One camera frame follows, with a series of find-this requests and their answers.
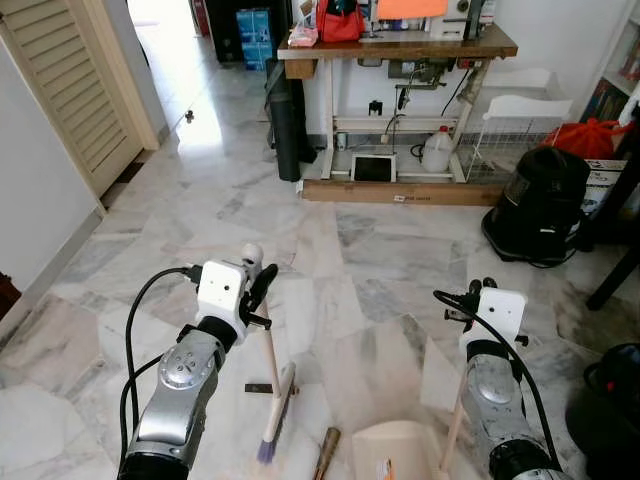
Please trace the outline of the wooden handled broom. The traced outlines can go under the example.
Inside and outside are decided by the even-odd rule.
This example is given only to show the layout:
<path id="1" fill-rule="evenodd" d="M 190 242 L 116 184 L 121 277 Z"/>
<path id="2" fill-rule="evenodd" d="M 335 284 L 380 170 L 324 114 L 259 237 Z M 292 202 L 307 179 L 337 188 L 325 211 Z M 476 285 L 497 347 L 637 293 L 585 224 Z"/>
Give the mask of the wooden handled broom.
<path id="1" fill-rule="evenodd" d="M 262 270 L 266 265 L 269 265 L 262 262 L 262 255 L 264 255 L 264 251 L 259 244 L 250 243 L 242 248 L 242 261 L 247 271 L 253 268 Z M 257 452 L 257 462 L 260 465 L 270 465 L 274 460 L 285 416 L 287 416 L 294 394 L 294 365 L 292 362 L 288 362 L 284 367 L 280 367 L 278 355 L 276 355 L 273 329 L 270 332 L 266 332 L 260 326 L 259 329 L 262 332 L 262 346 L 264 346 L 266 355 L 266 365 L 270 367 L 270 384 L 273 384 L 274 393 L 270 394 L 270 415 L 268 425 L 262 434 L 259 452 Z"/>

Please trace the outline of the beige long handled dustpan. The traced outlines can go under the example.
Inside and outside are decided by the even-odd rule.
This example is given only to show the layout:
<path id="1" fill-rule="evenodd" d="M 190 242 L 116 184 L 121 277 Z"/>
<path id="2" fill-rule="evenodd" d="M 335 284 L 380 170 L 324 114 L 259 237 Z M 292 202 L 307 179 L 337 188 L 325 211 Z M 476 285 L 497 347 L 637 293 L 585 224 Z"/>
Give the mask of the beige long handled dustpan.
<path id="1" fill-rule="evenodd" d="M 453 467 L 467 420 L 463 358 L 460 347 L 429 340 L 421 369 L 394 376 L 396 396 L 385 403 L 390 412 L 352 436 L 358 480 L 461 480 Z"/>

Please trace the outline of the black canister vacuum cleaner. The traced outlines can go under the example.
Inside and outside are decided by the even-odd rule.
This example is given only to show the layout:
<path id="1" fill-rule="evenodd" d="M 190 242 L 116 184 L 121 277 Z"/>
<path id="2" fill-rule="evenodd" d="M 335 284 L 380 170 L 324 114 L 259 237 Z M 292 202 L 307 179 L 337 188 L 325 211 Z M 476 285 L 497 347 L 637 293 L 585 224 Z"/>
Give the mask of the black canister vacuum cleaner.
<path id="1" fill-rule="evenodd" d="M 590 166 L 563 148 L 539 146 L 518 160 L 483 234 L 500 260 L 554 268 L 570 259 Z"/>

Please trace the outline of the translucent plastic jug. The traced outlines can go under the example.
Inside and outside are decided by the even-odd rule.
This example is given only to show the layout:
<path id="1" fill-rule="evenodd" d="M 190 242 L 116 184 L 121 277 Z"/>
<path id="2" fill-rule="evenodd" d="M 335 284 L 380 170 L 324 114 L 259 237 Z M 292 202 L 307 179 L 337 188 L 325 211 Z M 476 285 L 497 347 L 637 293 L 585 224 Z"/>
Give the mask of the translucent plastic jug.
<path id="1" fill-rule="evenodd" d="M 426 173 L 443 174 L 451 169 L 454 142 L 451 128 L 440 125 L 438 131 L 422 143 L 420 148 L 421 165 Z"/>

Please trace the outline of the printed cardboard box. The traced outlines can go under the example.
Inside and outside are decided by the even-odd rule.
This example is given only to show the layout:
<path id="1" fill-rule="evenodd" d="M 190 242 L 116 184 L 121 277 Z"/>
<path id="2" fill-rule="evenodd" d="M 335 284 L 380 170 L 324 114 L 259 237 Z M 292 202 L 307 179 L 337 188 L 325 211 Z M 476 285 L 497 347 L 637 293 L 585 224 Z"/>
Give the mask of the printed cardboard box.
<path id="1" fill-rule="evenodd" d="M 603 205 L 628 163 L 625 160 L 593 159 L 586 160 L 586 164 L 589 166 L 589 175 L 581 207 L 590 216 Z"/>

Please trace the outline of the tall black bag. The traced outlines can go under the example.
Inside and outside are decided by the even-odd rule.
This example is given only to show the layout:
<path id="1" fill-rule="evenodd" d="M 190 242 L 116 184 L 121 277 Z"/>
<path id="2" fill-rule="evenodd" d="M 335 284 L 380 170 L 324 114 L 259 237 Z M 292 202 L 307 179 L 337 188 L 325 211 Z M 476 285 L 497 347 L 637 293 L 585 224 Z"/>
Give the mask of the tall black bag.
<path id="1" fill-rule="evenodd" d="M 275 151 L 279 178 L 285 182 L 302 179 L 302 165 L 314 163 L 315 147 L 306 132 L 305 92 L 301 79 L 285 74 L 280 61 L 266 61 L 265 108 L 270 122 L 270 145 Z"/>

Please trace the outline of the white framed tablet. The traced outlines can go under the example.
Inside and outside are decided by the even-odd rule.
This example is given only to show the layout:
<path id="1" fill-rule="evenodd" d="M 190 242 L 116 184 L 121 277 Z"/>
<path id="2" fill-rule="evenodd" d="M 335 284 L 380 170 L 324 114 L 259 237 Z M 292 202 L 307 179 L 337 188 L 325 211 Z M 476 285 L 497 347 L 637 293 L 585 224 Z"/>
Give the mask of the white framed tablet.
<path id="1" fill-rule="evenodd" d="M 394 155 L 357 154 L 352 156 L 349 177 L 355 182 L 394 183 L 398 179 L 398 163 Z"/>

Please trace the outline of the short brown wooden stick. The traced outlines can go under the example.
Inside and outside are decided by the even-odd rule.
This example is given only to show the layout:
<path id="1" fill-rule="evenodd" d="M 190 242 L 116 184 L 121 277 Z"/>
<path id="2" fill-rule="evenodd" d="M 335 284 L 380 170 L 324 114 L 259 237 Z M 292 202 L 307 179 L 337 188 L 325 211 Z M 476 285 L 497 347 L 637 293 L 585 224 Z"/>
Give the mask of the short brown wooden stick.
<path id="1" fill-rule="evenodd" d="M 325 480 L 326 471 L 329 470 L 332 465 L 335 452 L 337 452 L 337 445 L 340 440 L 340 430 L 338 428 L 329 428 L 325 431 L 323 443 L 320 445 L 319 457 L 314 470 L 314 476 L 312 480 Z"/>

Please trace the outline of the black round bin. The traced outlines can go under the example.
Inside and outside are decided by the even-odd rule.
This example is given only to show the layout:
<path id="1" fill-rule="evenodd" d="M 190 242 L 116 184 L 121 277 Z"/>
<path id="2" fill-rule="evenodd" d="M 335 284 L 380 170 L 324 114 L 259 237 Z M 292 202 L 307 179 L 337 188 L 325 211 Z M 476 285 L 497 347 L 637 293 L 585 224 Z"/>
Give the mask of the black round bin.
<path id="1" fill-rule="evenodd" d="M 590 480 L 639 480 L 640 344 L 609 348 L 582 371 L 584 388 L 564 411 Z"/>

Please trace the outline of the red plastic bag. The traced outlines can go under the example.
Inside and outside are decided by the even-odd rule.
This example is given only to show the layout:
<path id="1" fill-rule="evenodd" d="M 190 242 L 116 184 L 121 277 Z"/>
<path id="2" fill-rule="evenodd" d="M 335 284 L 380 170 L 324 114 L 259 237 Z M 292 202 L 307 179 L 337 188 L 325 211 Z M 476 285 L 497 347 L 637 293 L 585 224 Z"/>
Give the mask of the red plastic bag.
<path id="1" fill-rule="evenodd" d="M 591 118 L 586 123 L 564 123 L 550 132 L 541 146 L 561 148 L 584 160 L 611 159 L 614 138 L 626 134 L 634 125 L 618 122 L 599 122 Z"/>

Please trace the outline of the white bookshelf with books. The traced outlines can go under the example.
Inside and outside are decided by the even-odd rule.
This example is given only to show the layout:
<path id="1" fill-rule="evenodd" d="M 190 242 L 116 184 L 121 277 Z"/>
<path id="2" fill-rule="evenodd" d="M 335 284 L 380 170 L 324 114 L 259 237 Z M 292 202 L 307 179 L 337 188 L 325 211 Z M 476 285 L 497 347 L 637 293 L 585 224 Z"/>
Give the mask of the white bookshelf with books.
<path id="1" fill-rule="evenodd" d="M 614 36 L 605 56 L 598 82 L 580 116 L 580 122 L 630 123 L 636 102 L 632 100 L 640 79 L 639 26 L 630 15 Z"/>

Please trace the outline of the blue carton stack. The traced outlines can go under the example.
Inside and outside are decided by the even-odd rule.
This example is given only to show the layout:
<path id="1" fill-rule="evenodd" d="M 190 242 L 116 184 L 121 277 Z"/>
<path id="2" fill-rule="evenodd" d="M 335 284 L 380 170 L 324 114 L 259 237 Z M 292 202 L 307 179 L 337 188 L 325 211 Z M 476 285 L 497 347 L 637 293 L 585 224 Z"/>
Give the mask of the blue carton stack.
<path id="1" fill-rule="evenodd" d="M 271 14 L 268 8 L 239 9 L 236 12 L 244 69 L 266 70 L 274 56 Z"/>

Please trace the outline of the small pink packet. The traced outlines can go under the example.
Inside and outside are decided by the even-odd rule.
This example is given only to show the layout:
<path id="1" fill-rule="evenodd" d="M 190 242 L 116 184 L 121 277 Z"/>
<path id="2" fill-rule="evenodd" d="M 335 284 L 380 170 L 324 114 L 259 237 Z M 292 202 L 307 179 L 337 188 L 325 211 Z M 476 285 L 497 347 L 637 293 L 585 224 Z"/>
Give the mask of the small pink packet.
<path id="1" fill-rule="evenodd" d="M 291 49 L 310 49 L 319 41 L 319 32 L 314 27 L 294 26 L 288 33 L 287 44 Z"/>

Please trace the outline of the wooden top sewing table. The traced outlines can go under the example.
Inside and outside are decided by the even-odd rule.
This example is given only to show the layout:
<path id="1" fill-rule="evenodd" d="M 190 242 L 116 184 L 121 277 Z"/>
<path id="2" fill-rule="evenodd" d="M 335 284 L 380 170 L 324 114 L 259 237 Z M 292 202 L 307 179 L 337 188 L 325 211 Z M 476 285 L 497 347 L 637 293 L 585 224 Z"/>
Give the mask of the wooden top sewing table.
<path id="1" fill-rule="evenodd" d="M 463 168 L 460 142 L 463 128 L 474 110 L 475 99 L 479 96 L 486 74 L 495 59 L 513 58 L 518 46 L 502 28 L 493 24 L 483 29 L 474 40 L 461 41 L 376 41 L 376 42 L 319 42 L 310 47 L 294 47 L 283 44 L 276 50 L 282 61 L 288 78 L 305 81 L 315 76 L 316 70 L 324 73 L 324 134 L 325 148 L 317 154 L 319 180 L 355 180 L 356 161 L 349 160 L 348 168 L 335 169 L 335 160 L 339 154 L 337 136 L 343 133 L 383 133 L 388 154 L 381 155 L 389 161 L 390 180 L 397 182 L 401 177 L 407 179 L 451 180 L 454 184 L 466 184 L 468 172 Z M 335 106 L 335 87 L 337 87 L 337 68 L 339 60 L 412 60 L 417 70 L 424 68 L 433 59 L 452 60 L 454 64 L 470 65 L 470 73 L 454 86 L 456 92 L 451 96 L 449 105 L 460 105 L 460 113 L 451 116 L 448 113 L 439 116 L 410 116 L 394 108 L 393 115 L 380 120 L 365 116 L 342 116 Z M 396 159 L 396 146 L 392 141 L 401 134 L 449 134 L 451 136 L 451 155 L 445 172 L 406 172 L 399 173 Z"/>

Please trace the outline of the white sewing machine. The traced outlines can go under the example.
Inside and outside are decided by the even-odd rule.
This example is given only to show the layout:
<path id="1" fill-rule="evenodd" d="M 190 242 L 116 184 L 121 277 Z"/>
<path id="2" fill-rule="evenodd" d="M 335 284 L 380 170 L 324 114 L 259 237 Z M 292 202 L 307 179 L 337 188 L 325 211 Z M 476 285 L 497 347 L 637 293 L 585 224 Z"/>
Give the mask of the white sewing machine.
<path id="1" fill-rule="evenodd" d="M 439 40 L 476 40 L 492 26 L 498 0 L 447 0 L 445 14 L 431 22 L 431 35 Z"/>

